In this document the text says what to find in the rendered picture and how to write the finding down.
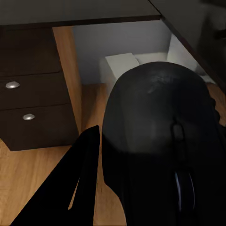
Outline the monitor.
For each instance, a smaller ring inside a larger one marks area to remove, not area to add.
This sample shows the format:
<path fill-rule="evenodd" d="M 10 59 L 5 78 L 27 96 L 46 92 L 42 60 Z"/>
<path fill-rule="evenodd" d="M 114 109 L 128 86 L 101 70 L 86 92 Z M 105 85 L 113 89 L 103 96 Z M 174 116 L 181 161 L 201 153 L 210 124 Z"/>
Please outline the monitor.
<path fill-rule="evenodd" d="M 215 32 L 214 39 L 221 39 L 221 38 L 226 38 L 226 29 Z"/>

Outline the mouse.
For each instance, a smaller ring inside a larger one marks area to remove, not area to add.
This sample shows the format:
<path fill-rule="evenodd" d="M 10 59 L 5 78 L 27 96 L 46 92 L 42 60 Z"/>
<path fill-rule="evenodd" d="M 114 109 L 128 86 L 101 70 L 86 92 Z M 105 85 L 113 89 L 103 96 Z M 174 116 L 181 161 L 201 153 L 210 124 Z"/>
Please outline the mouse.
<path fill-rule="evenodd" d="M 116 81 L 102 168 L 127 226 L 226 226 L 226 128 L 215 106 L 183 65 L 149 62 Z"/>

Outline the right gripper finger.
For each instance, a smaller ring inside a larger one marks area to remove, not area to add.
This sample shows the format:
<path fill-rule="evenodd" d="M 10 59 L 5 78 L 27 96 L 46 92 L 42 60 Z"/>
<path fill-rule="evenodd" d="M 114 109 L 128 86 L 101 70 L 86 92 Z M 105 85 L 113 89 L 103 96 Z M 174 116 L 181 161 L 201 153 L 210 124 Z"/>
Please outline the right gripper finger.
<path fill-rule="evenodd" d="M 93 226 L 99 146 L 98 125 L 83 131 L 10 226 Z"/>

